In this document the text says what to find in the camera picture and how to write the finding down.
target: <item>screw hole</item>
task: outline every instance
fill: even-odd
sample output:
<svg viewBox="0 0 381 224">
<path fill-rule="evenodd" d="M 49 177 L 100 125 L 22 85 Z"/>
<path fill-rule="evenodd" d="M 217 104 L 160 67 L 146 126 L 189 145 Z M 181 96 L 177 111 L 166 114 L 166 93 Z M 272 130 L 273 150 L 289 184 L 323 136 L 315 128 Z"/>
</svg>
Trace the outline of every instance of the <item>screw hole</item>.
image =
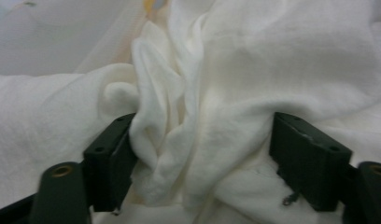
<svg viewBox="0 0 381 224">
<path fill-rule="evenodd" d="M 339 147 L 330 147 L 330 150 L 332 150 L 332 151 L 340 151 Z"/>
<path fill-rule="evenodd" d="M 94 151 L 96 151 L 96 152 L 102 152 L 104 150 L 105 150 L 105 148 L 103 148 L 103 147 L 97 147 Z"/>
<path fill-rule="evenodd" d="M 72 172 L 72 167 L 69 165 L 60 166 L 53 170 L 52 176 L 53 177 L 61 177 L 64 175 L 68 175 Z"/>
<path fill-rule="evenodd" d="M 373 165 L 371 166 L 371 169 L 374 171 L 375 174 L 381 175 L 381 166 Z"/>
</svg>

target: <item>black plastic part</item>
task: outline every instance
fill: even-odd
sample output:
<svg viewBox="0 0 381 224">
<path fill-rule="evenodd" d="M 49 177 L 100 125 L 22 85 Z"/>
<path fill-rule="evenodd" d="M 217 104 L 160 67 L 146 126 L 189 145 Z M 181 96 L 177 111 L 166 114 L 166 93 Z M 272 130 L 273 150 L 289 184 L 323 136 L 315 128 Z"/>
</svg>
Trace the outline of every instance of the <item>black plastic part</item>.
<svg viewBox="0 0 381 224">
<path fill-rule="evenodd" d="M 381 224 L 381 163 L 362 162 L 356 186 L 367 223 Z"/>
<path fill-rule="evenodd" d="M 28 224 L 34 195 L 0 209 L 0 224 Z"/>
<path fill-rule="evenodd" d="M 64 162 L 42 175 L 30 215 L 31 224 L 90 224 L 82 167 Z"/>
<path fill-rule="evenodd" d="M 129 139 L 134 114 L 114 120 L 83 152 L 90 204 L 95 212 L 120 210 L 137 162 Z"/>
<path fill-rule="evenodd" d="M 277 173 L 316 211 L 336 209 L 350 149 L 303 119 L 275 113 L 270 155 Z"/>
</svg>

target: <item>wrinkled sheet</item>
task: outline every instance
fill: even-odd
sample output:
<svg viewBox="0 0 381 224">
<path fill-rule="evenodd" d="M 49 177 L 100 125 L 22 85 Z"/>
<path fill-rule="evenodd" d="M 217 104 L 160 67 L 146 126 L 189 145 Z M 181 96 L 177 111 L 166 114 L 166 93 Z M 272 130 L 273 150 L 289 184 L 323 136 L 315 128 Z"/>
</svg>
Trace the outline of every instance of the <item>wrinkled sheet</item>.
<svg viewBox="0 0 381 224">
<path fill-rule="evenodd" d="M 381 1 L 173 0 L 153 19 L 133 64 L 0 76 L 0 206 L 137 112 L 134 184 L 98 223 L 341 223 L 341 209 L 281 205 L 272 118 L 310 121 L 353 165 L 381 162 Z"/>
</svg>

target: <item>white cloth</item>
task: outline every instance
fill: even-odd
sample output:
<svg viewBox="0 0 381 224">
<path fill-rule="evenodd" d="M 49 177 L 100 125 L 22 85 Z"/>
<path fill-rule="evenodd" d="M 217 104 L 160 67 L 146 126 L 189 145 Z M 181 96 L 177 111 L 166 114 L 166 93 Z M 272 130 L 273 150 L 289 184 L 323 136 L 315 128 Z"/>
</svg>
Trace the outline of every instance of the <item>white cloth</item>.
<svg viewBox="0 0 381 224">
<path fill-rule="evenodd" d="M 353 149 L 352 164 L 381 162 L 381 1 L 173 0 L 132 54 L 88 75 L 0 76 L 0 202 L 35 185 L 19 158 L 76 158 L 133 111 L 142 162 L 128 210 L 104 223 L 340 223 L 302 198 L 281 205 L 275 111 Z"/>
</svg>

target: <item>white towel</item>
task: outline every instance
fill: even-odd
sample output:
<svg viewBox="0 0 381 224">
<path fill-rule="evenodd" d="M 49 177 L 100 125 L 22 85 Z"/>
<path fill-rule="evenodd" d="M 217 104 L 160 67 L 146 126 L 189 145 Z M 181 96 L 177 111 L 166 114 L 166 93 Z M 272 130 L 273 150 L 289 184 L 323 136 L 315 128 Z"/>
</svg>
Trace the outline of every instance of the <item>white towel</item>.
<svg viewBox="0 0 381 224">
<path fill-rule="evenodd" d="M 381 1 L 172 0 L 155 19 L 133 43 L 134 67 L 0 77 L 0 167 L 76 158 L 136 111 L 142 162 L 124 214 L 101 223 L 340 223 L 340 209 L 281 204 L 291 191 L 269 133 L 287 112 L 353 149 L 353 165 L 381 162 Z M 35 180 L 0 168 L 0 202 Z"/>
</svg>

